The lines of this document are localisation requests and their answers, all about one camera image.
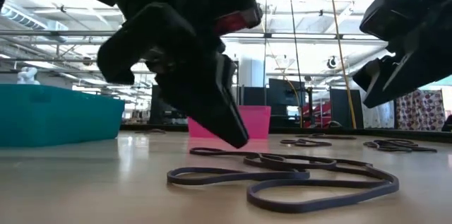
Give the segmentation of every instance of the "teal bin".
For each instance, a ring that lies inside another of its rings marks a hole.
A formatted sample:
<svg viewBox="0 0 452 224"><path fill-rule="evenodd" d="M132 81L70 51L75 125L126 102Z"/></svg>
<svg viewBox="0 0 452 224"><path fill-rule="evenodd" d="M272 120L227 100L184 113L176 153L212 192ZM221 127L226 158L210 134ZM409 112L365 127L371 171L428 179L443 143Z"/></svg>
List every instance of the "teal bin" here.
<svg viewBox="0 0 452 224"><path fill-rule="evenodd" d="M125 102L53 86L0 85L0 147L116 138Z"/></svg>

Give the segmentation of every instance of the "red light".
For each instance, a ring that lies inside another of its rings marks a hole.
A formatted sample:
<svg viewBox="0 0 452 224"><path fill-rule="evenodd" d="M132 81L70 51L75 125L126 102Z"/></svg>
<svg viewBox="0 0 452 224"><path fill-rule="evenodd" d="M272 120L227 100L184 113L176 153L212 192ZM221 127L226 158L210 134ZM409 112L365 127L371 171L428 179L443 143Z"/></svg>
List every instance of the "red light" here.
<svg viewBox="0 0 452 224"><path fill-rule="evenodd" d="M248 27L248 23L242 16L240 12L234 12L226 16L222 16L217 19L214 31L218 35L224 35L228 33L233 33L241 29Z"/></svg>

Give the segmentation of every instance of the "white figurine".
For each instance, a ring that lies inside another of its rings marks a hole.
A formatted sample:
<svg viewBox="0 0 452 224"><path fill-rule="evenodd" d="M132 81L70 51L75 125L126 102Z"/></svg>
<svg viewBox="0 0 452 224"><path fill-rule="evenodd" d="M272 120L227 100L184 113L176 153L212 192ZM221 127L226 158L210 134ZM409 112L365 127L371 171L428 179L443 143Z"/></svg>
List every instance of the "white figurine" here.
<svg viewBox="0 0 452 224"><path fill-rule="evenodd" d="M17 84L34 84L39 85L40 82L35 80L35 75L37 73L36 68L23 67L18 73Z"/></svg>

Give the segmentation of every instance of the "pink box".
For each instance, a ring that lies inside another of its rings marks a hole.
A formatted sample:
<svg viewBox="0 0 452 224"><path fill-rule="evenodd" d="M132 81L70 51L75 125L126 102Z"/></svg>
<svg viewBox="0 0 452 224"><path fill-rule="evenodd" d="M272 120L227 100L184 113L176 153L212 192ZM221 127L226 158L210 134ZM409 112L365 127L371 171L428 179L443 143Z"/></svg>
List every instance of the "pink box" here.
<svg viewBox="0 0 452 224"><path fill-rule="evenodd" d="M268 106L239 106L249 138L268 138L270 111L271 107ZM217 138L191 118L189 118L189 135L194 138Z"/></svg>

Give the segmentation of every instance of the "patterned curtain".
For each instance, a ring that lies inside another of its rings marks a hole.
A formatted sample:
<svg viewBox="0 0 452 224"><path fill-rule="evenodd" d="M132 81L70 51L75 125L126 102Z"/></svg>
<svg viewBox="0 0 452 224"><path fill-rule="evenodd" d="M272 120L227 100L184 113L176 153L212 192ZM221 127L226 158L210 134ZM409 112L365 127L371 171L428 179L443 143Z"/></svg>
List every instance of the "patterned curtain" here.
<svg viewBox="0 0 452 224"><path fill-rule="evenodd" d="M361 100L366 96L366 92L359 89ZM365 129L393 129L394 128L394 103L392 101L374 108L362 106L362 118Z"/></svg>
<svg viewBox="0 0 452 224"><path fill-rule="evenodd" d="M446 120L440 90L416 90L397 99L399 129L441 131Z"/></svg>

